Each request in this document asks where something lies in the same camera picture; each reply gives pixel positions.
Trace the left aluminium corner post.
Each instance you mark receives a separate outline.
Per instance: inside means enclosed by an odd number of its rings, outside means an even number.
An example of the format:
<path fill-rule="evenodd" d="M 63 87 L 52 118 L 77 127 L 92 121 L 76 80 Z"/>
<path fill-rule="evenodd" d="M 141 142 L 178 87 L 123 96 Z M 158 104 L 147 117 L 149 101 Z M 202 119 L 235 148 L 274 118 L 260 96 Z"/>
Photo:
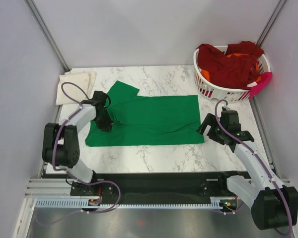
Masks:
<path fill-rule="evenodd" d="M 55 57 L 57 58 L 59 64 L 61 65 L 64 72 L 70 71 L 70 67 L 67 64 L 65 58 L 63 57 L 54 37 L 52 36 L 47 24 L 45 23 L 45 20 L 40 13 L 37 5 L 35 4 L 35 1 L 33 0 L 25 0 L 24 1 L 27 7 L 29 8 L 32 16 L 34 17 L 37 25 L 39 26 L 41 32 L 43 33 L 43 36 L 45 37 L 48 45 L 50 46 L 52 52 L 54 53 Z"/>

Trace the right aluminium corner post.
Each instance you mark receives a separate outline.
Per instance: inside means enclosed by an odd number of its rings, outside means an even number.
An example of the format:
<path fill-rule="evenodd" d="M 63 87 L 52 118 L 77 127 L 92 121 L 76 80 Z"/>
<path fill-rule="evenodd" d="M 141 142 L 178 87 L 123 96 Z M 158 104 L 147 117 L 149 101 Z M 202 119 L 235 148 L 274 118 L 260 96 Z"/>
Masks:
<path fill-rule="evenodd" d="M 283 11 L 285 5 L 287 4 L 288 0 L 278 0 L 276 6 L 274 7 L 273 12 L 271 13 L 268 21 L 266 22 L 262 32 L 260 33 L 256 45 L 262 47 L 266 38 L 268 37 L 269 33 L 271 32 L 273 26 L 278 20 L 279 15 Z"/>

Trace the aluminium corner post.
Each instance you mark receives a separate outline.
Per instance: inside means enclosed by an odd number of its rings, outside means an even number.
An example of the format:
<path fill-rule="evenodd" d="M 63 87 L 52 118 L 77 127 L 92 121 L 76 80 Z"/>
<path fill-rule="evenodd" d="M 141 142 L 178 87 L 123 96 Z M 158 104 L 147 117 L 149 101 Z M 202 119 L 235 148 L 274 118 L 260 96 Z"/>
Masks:
<path fill-rule="evenodd" d="M 268 37 L 269 33 L 271 32 L 273 26 L 278 20 L 279 15 L 283 11 L 285 5 L 287 4 L 288 0 L 278 0 L 276 6 L 274 7 L 273 12 L 271 13 L 268 21 L 266 22 L 262 32 L 260 33 L 256 45 L 262 47 L 266 38 Z"/>
<path fill-rule="evenodd" d="M 24 1 L 27 7 L 29 8 L 32 16 L 34 17 L 37 25 L 39 26 L 41 32 L 43 33 L 43 36 L 45 37 L 48 45 L 50 46 L 52 52 L 54 53 L 55 57 L 57 58 L 59 64 L 61 65 L 64 72 L 70 71 L 70 67 L 67 64 L 65 58 L 63 57 L 54 37 L 52 36 L 47 24 L 45 23 L 45 20 L 40 13 L 37 5 L 35 4 L 35 1 L 33 0 L 25 0 Z"/>

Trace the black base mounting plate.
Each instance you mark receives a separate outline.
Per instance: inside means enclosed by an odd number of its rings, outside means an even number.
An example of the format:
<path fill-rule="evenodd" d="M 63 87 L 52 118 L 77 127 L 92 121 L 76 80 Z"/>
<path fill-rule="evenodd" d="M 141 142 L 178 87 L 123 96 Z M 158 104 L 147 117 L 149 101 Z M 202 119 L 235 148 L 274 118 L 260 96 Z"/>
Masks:
<path fill-rule="evenodd" d="M 74 183 L 71 196 L 100 195 L 110 204 L 116 201 L 144 203 L 208 202 L 211 197 L 233 197 L 226 185 L 229 176 L 250 178 L 247 172 L 123 173 L 97 174 L 102 184 Z"/>

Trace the cream folded t shirt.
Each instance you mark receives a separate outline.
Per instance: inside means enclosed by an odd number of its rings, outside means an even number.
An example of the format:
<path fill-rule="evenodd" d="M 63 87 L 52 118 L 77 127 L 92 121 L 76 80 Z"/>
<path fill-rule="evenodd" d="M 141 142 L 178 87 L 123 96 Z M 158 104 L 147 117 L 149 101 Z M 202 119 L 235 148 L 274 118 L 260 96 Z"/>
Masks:
<path fill-rule="evenodd" d="M 68 96 L 81 102 L 91 96 L 92 89 L 94 88 L 97 73 L 94 71 L 90 72 L 67 72 L 59 76 L 59 84 L 57 87 L 56 106 L 65 104 L 74 104 L 75 102 L 69 99 L 62 91 L 61 85 Z"/>

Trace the green t shirt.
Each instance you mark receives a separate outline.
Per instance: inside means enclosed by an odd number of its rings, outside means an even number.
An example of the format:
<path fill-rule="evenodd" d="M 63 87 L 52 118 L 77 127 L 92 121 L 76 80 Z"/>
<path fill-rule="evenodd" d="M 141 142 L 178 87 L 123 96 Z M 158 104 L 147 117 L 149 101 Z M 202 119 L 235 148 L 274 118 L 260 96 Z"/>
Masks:
<path fill-rule="evenodd" d="M 140 96 L 131 85 L 116 81 L 108 91 L 107 109 L 113 121 L 110 132 L 90 123 L 85 139 L 89 147 L 184 145 L 204 143 L 196 95 Z"/>

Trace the white plastic laundry basket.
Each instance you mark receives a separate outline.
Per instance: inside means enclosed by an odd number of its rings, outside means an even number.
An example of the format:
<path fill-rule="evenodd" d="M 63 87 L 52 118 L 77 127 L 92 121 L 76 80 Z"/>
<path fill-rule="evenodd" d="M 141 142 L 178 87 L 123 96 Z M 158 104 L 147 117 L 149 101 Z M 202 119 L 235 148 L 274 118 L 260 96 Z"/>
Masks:
<path fill-rule="evenodd" d="M 214 46 L 216 49 L 221 51 L 222 53 L 226 53 L 228 45 L 223 46 Z M 236 103 L 240 101 L 244 101 L 250 98 L 251 90 L 243 90 L 243 89 L 230 89 L 230 88 L 223 88 L 219 87 L 217 85 L 212 84 L 209 82 L 202 74 L 201 74 L 201 68 L 198 66 L 198 53 L 199 49 L 196 49 L 193 53 L 193 63 L 194 63 L 194 82 L 195 85 L 202 94 L 202 96 L 208 100 L 211 99 L 225 99 L 229 103 Z M 265 56 L 265 54 L 262 54 L 258 59 L 258 72 L 260 74 L 271 72 L 270 64 Z M 255 92 L 257 89 L 260 89 L 259 92 L 263 89 L 263 87 L 258 87 L 261 84 L 261 81 L 258 83 L 251 83 L 249 84 L 251 86 L 251 89 L 253 92 Z"/>

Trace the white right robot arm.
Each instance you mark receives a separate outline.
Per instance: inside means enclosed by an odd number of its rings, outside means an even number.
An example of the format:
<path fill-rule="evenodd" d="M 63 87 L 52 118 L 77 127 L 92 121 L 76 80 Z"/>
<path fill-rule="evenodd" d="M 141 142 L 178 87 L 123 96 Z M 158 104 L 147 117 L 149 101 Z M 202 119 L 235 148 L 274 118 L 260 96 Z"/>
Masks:
<path fill-rule="evenodd" d="M 221 112 L 218 118 L 208 113 L 197 132 L 203 134 L 210 127 L 207 137 L 227 145 L 245 166 L 251 180 L 233 175 L 218 182 L 223 195 L 234 193 L 251 210 L 252 219 L 260 230 L 276 229 L 297 224 L 298 191 L 286 186 L 277 177 L 258 152 L 251 133 L 241 130 L 237 111 Z"/>

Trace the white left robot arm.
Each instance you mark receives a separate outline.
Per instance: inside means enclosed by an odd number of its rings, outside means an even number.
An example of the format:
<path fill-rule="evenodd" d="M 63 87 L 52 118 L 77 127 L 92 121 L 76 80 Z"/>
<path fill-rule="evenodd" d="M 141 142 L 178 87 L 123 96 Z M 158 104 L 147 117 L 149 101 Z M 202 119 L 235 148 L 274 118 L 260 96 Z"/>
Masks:
<path fill-rule="evenodd" d="M 107 111 L 109 105 L 107 96 L 84 100 L 61 123 L 48 123 L 44 128 L 43 161 L 82 183 L 81 188 L 88 195 L 98 192 L 99 183 L 93 179 L 95 172 L 80 158 L 78 135 L 91 121 L 100 131 L 110 132 L 113 121 Z"/>

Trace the pink t shirt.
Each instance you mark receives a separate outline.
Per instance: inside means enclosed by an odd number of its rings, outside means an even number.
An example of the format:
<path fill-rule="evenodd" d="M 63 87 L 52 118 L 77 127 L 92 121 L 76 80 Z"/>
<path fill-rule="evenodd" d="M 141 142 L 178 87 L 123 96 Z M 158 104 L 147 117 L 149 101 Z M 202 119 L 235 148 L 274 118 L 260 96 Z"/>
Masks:
<path fill-rule="evenodd" d="M 262 92 L 263 89 L 270 83 L 272 77 L 273 77 L 272 72 L 265 72 L 261 74 L 260 80 L 256 82 L 257 85 L 251 87 L 250 89 L 249 99 L 251 100 L 254 96 Z"/>

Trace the dark red t shirt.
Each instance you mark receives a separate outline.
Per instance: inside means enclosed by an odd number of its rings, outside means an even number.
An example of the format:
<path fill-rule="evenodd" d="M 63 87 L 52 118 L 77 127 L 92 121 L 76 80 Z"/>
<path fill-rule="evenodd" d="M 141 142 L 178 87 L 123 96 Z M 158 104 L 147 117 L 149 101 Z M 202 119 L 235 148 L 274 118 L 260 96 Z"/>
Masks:
<path fill-rule="evenodd" d="M 210 73 L 210 82 L 214 85 L 249 90 L 248 85 L 261 75 L 256 71 L 256 62 L 264 51 L 251 41 L 229 44 L 225 54 L 209 44 L 201 44 L 198 49 L 198 66 Z M 247 56 L 227 57 L 234 53 Z"/>

